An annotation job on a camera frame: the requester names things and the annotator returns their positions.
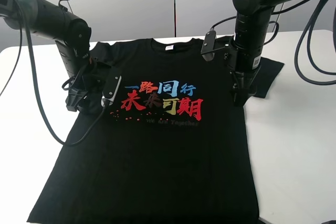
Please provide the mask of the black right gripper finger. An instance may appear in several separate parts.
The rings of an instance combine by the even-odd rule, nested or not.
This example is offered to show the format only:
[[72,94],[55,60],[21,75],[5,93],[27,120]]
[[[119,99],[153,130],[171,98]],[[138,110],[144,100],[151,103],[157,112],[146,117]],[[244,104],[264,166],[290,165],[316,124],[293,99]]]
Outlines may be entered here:
[[233,104],[237,107],[243,107],[249,99],[248,89],[234,88],[231,91],[231,95],[233,98]]

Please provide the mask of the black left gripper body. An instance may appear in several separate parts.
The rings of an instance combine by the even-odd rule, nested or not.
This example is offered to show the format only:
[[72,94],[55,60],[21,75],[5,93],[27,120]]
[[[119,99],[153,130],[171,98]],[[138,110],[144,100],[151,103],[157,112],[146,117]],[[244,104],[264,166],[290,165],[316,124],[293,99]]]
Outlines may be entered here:
[[88,63],[77,70],[70,63],[66,63],[65,67],[69,78],[63,83],[63,90],[67,91],[67,94],[70,89],[86,90],[87,95],[81,103],[100,103],[111,65],[94,60],[93,63]]

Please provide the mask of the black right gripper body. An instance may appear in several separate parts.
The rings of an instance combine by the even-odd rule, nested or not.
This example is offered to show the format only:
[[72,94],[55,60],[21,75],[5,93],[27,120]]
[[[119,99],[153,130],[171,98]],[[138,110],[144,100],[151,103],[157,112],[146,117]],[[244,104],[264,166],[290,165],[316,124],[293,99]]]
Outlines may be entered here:
[[250,98],[256,94],[257,87],[253,82],[260,69],[261,66],[247,72],[230,71],[230,76],[233,81],[231,90],[233,98]]

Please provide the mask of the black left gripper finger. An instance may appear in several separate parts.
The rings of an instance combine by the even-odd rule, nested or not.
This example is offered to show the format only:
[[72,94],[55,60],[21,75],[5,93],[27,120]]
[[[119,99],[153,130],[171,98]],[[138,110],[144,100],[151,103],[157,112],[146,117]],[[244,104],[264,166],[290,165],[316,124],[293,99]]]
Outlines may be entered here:
[[81,101],[86,97],[86,90],[70,89],[66,98],[66,108],[68,111],[78,111]]

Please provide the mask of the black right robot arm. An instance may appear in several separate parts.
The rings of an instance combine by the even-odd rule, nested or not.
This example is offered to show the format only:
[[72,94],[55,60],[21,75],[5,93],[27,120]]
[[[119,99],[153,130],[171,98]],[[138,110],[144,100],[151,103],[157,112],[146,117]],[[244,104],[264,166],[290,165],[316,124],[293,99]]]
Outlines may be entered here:
[[[275,7],[291,0],[233,0],[237,11],[235,37],[232,45],[237,51],[233,77],[233,99],[236,106],[243,106],[256,94],[253,80],[259,70],[259,57],[265,45],[266,30]],[[303,39],[311,40],[313,28],[322,9],[329,0],[320,0],[306,24],[295,51],[295,69],[299,77],[317,86],[331,86],[335,81],[314,81],[303,75],[298,65],[298,54]]]

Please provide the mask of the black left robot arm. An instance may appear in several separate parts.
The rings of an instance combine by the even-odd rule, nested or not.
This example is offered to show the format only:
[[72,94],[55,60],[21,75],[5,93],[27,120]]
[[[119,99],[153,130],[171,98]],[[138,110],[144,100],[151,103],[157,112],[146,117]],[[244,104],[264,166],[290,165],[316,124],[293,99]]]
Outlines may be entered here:
[[33,76],[34,93],[40,110],[37,70],[32,46],[32,35],[53,40],[60,53],[68,80],[62,88],[67,91],[68,111],[97,113],[94,95],[102,91],[104,80],[99,76],[98,59],[90,54],[92,30],[82,18],[69,12],[61,3],[47,0],[1,0],[1,18],[14,30],[26,33]]

